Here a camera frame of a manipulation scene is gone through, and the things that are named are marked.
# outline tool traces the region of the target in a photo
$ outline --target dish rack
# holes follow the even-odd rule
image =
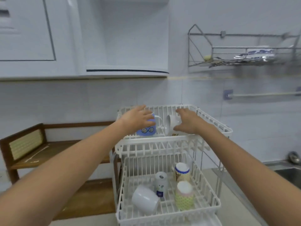
[[[118,110],[117,119],[132,107]],[[198,135],[185,135],[168,137],[164,132],[167,115],[176,115],[176,109],[188,108],[211,123],[225,136],[230,137],[232,129],[217,121],[207,113],[193,105],[159,105],[149,106],[156,118],[156,134],[142,137],[134,133],[124,137],[115,145],[115,154],[121,158],[122,172],[121,185],[116,193],[116,217],[120,225],[168,225],[183,222],[185,219],[205,219],[214,214],[221,203],[219,200],[221,179],[216,183],[216,191],[212,189],[201,172],[204,149],[210,150],[206,142]],[[197,152],[201,152],[201,161],[197,161]],[[210,160],[223,171],[223,165]],[[174,192],[176,182],[172,179],[171,165],[177,162],[188,164],[191,170],[191,183],[194,187],[195,201],[191,210],[180,211],[175,205]],[[142,215],[132,204],[132,195],[138,185],[144,184],[152,188],[154,176],[157,172],[164,171],[168,174],[169,189],[167,196],[161,200],[155,214]]]
[[[274,64],[286,64],[301,59],[301,48],[297,47],[301,35],[290,35],[288,32],[282,35],[273,34],[226,34],[203,33],[197,24],[194,24],[188,31],[188,67],[217,67],[217,66],[264,66]],[[205,43],[199,40],[200,36],[205,38]],[[251,38],[279,38],[285,40],[295,38],[293,45],[283,47],[269,46],[214,46],[209,39],[211,36],[220,38],[230,36],[251,37]]]

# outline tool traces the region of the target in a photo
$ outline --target forearm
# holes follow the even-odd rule
[[[198,134],[269,225],[299,225],[301,191],[229,140],[213,125]]]
[[[120,123],[115,122],[51,158],[19,180],[0,198],[2,225],[49,224],[125,135]]]

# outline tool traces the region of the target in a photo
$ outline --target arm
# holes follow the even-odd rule
[[[48,225],[124,136],[154,125],[138,106],[102,131],[51,158],[0,197],[2,226]]]
[[[270,226],[300,225],[301,191],[188,109],[178,109],[174,129],[198,134],[209,144],[258,213]]]

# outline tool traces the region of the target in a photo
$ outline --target hand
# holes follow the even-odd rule
[[[182,123],[174,127],[175,131],[181,131],[188,134],[199,134],[198,128],[208,124],[200,118],[194,111],[187,108],[179,108],[176,110],[181,116]]]
[[[154,119],[152,111],[144,110],[146,105],[139,105],[130,111],[127,111],[119,119],[122,128],[125,130],[126,135],[130,135],[149,126],[156,125],[153,121],[148,121],[149,119]]]

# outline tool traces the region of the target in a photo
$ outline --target blue mug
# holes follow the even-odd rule
[[[148,121],[156,122],[155,118],[157,117],[157,118],[161,119],[161,121],[163,123],[163,120],[162,120],[161,117],[159,117],[157,115],[154,115],[154,114],[152,114],[152,115],[153,115],[154,118],[153,119],[149,119]],[[137,131],[137,135],[140,135],[140,136],[152,136],[152,135],[156,134],[156,131],[157,131],[156,125],[154,125],[154,126],[150,126],[150,127],[146,127],[146,128],[138,130]]]

